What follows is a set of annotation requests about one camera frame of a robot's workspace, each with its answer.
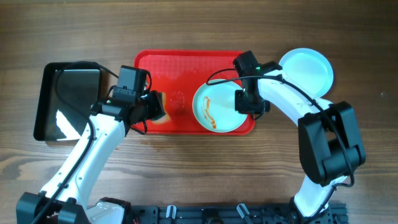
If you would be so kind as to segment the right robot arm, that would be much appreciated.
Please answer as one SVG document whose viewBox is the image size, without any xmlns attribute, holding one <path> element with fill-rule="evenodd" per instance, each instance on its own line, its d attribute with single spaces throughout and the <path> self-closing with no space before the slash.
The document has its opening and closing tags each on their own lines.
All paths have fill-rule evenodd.
<svg viewBox="0 0 398 224">
<path fill-rule="evenodd" d="M 310 223 L 321 217 L 338 187 L 352 187 L 366 153 L 353 107 L 332 103 L 306 90 L 275 62 L 261 64 L 251 51 L 233 67 L 242 82 L 239 113 L 262 116 L 275 105 L 298 127 L 299 158 L 305 178 L 291 202 L 291 219 Z"/>
</svg>

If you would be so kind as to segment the white plate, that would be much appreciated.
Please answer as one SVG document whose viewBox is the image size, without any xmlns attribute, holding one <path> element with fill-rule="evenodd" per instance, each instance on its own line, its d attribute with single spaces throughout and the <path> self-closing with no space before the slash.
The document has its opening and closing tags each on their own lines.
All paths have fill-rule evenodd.
<svg viewBox="0 0 398 224">
<path fill-rule="evenodd" d="M 313 49 L 298 48 L 279 61 L 287 75 L 310 93 L 322 97 L 332 88 L 334 72 L 328 59 Z"/>
<path fill-rule="evenodd" d="M 248 116 L 235 110 L 236 90 L 242 88 L 235 82 L 202 84 L 192 101 L 195 119 L 205 129 L 215 133 L 228 133 L 238 129 Z"/>
</svg>

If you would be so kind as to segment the green orange sponge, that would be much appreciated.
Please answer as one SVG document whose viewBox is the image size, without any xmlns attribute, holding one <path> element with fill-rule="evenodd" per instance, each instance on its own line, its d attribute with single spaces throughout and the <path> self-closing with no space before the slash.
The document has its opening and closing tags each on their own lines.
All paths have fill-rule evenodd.
<svg viewBox="0 0 398 224">
<path fill-rule="evenodd" d="M 156 120 L 152 120 L 151 121 L 152 123 L 154 123 L 156 125 L 164 124 L 164 123 L 166 123 L 166 122 L 168 122 L 170 120 L 170 116 L 167 113 L 166 108 L 165 108 L 166 103 L 167 103 L 166 94 L 164 92 L 159 92 L 159 95 L 160 95 L 160 97 L 162 99 L 162 106 L 163 106 L 163 109 L 164 109 L 164 115 L 159 117 Z"/>
</svg>

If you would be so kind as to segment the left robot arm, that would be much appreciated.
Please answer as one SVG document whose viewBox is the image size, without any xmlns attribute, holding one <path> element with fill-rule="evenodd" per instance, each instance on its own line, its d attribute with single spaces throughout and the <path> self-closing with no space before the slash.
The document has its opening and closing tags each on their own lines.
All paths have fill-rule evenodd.
<svg viewBox="0 0 398 224">
<path fill-rule="evenodd" d="M 137 223 L 131 204 L 88 199 L 106 161 L 133 125 L 165 115 L 162 95 L 152 89 L 149 71 L 123 65 L 111 98 L 97 101 L 86 115 L 71 105 L 86 128 L 69 157 L 39 193 L 24 193 L 16 205 L 18 223 Z"/>
</svg>

